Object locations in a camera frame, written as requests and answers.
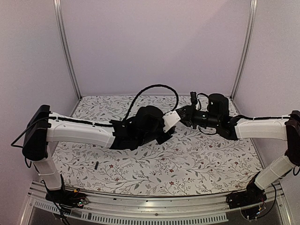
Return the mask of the clear battery compartment cover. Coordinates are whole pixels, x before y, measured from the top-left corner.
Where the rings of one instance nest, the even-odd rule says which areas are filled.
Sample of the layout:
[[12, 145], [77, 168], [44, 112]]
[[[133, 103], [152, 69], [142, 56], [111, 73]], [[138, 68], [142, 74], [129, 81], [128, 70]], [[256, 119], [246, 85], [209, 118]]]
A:
[[129, 164], [132, 163], [132, 160], [131, 159], [126, 159], [126, 160], [123, 160], [121, 163], [120, 163], [120, 166], [124, 167], [124, 166], [127, 166]]

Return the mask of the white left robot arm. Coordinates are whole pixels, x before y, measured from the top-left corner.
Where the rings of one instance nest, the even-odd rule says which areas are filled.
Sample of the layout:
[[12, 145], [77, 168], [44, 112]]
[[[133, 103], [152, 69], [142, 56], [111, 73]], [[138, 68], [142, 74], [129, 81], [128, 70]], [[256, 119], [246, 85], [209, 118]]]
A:
[[66, 203], [70, 194], [63, 188], [63, 179], [47, 149], [48, 143], [87, 143], [112, 150], [135, 150], [153, 140], [159, 144], [169, 140], [179, 121], [175, 110], [163, 113], [154, 106], [142, 107], [135, 116], [122, 121], [97, 122], [65, 117], [42, 105], [11, 146], [17, 147], [16, 143], [24, 138], [20, 146], [22, 154], [33, 162], [52, 197]]

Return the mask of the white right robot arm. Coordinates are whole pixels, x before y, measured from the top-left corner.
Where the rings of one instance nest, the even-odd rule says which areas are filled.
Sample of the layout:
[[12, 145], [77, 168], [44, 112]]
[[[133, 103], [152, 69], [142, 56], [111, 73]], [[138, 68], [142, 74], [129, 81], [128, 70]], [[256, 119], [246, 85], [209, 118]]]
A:
[[260, 191], [300, 165], [299, 111], [295, 110], [289, 115], [277, 117], [230, 116], [229, 100], [224, 95], [219, 93], [208, 95], [206, 111], [199, 109], [197, 96], [195, 92], [192, 92], [191, 105], [175, 109], [181, 123], [185, 126], [213, 128], [219, 136], [227, 140], [262, 138], [287, 142], [287, 150], [284, 155], [275, 159], [248, 183], [247, 191], [242, 195], [244, 203], [253, 204], [260, 198]]

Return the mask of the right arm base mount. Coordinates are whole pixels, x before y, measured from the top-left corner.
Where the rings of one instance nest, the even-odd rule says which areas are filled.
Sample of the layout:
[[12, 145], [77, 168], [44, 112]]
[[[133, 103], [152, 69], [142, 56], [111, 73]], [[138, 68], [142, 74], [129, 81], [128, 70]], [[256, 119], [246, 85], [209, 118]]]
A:
[[254, 187], [254, 183], [244, 191], [232, 191], [226, 196], [226, 203], [229, 209], [243, 208], [240, 210], [241, 215], [247, 221], [257, 220], [268, 215], [276, 203], [277, 190], [274, 184], [271, 184], [274, 189], [274, 200], [269, 209], [267, 209], [267, 196], [264, 190]]

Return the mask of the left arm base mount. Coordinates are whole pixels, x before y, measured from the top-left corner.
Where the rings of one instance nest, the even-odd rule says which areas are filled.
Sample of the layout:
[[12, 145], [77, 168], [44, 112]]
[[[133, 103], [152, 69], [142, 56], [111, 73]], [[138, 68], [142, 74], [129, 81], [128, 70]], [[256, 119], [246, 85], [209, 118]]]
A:
[[61, 187], [58, 190], [50, 190], [44, 183], [46, 188], [46, 200], [62, 205], [67, 208], [80, 208], [89, 203], [87, 195], [80, 192], [77, 188], [73, 191], [66, 190], [62, 175], [60, 175]]

